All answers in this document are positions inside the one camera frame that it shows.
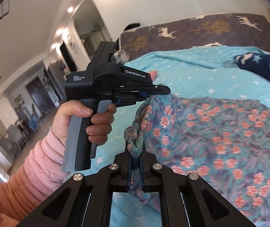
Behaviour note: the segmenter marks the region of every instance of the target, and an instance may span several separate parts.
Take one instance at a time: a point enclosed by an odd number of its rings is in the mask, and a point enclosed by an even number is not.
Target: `star-patterned pillow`
[[[254,72],[270,81],[270,54],[247,53],[234,57],[240,69]]]

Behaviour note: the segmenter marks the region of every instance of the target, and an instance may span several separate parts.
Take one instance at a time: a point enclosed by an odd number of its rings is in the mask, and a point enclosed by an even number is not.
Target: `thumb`
[[[61,117],[70,117],[75,115],[80,118],[88,118],[93,114],[93,110],[80,101],[71,100],[60,106],[56,114]]]

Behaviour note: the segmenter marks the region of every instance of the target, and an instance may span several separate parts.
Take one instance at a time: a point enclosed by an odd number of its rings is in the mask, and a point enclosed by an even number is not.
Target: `silver screw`
[[[190,179],[197,180],[198,178],[199,178],[198,174],[196,174],[196,173],[191,173],[190,174]]]
[[[117,165],[117,164],[110,164],[110,166],[109,166],[109,168],[111,170],[116,170],[116,169],[118,169],[118,167],[119,167],[119,165]]]
[[[160,170],[160,169],[162,168],[162,165],[159,164],[159,163],[156,163],[156,164],[153,165],[153,168],[154,168],[155,170]]]
[[[75,181],[79,181],[79,180],[81,180],[83,178],[83,176],[81,175],[81,174],[75,174],[74,176],[73,176],[73,179],[75,180]]]

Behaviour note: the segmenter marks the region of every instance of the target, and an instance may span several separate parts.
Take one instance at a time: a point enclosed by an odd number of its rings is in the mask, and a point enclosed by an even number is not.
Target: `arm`
[[[17,221],[23,219],[64,181],[64,145],[52,130],[30,151],[24,164],[8,183],[0,183],[0,213]]]
[[[90,117],[92,110],[78,101],[64,103],[58,110],[48,135],[30,151],[24,164],[8,183],[0,183],[0,226],[11,227],[35,209],[66,179],[61,171],[69,120],[72,115]],[[88,127],[89,139],[104,143],[114,121],[115,105],[108,112],[92,116],[93,126]],[[1,224],[3,221],[15,225]]]

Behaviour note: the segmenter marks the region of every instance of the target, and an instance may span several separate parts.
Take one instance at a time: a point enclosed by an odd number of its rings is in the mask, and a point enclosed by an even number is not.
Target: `mattress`
[[[239,70],[234,64],[235,55],[247,52],[264,53],[257,47],[192,47],[152,52],[128,62],[126,66],[143,71],[158,70],[154,84],[163,83],[180,97],[255,99],[270,108],[270,82],[254,73]],[[124,130],[131,125],[140,105],[137,103],[117,110],[107,143],[98,147],[91,169],[82,171],[84,175],[98,172],[112,163],[116,154],[124,151]],[[127,225],[161,226],[160,212],[143,205],[128,193],[114,193],[110,226]]]

